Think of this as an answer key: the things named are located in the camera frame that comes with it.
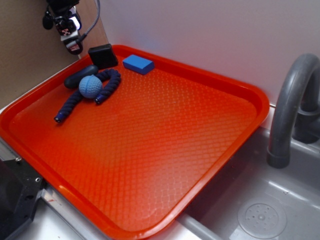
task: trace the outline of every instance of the gray sink basin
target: gray sink basin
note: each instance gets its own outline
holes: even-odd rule
[[[289,166],[276,169],[268,139],[259,128],[178,220],[202,239],[320,240],[319,151],[293,140]]]

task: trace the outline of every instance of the gray faucet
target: gray faucet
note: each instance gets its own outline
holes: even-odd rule
[[[299,56],[291,66],[272,120],[267,162],[281,169],[290,162],[291,137],[310,144],[320,137],[320,60],[314,54]]]

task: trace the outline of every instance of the red plastic tray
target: red plastic tray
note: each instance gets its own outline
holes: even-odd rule
[[[113,46],[121,83],[101,105],[83,99],[63,122],[72,94],[53,76],[0,115],[1,137],[113,239],[168,226],[255,131],[269,101],[255,86],[125,46]],[[146,75],[125,69],[152,60]]]

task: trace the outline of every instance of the drain cover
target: drain cover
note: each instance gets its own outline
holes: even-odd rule
[[[239,209],[238,222],[250,236],[257,239],[271,239],[283,232],[287,217],[275,200],[253,198]]]

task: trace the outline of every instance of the knit ball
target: knit ball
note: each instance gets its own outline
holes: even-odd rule
[[[102,82],[94,75],[85,76],[79,83],[79,91],[87,99],[94,99],[102,88]]]

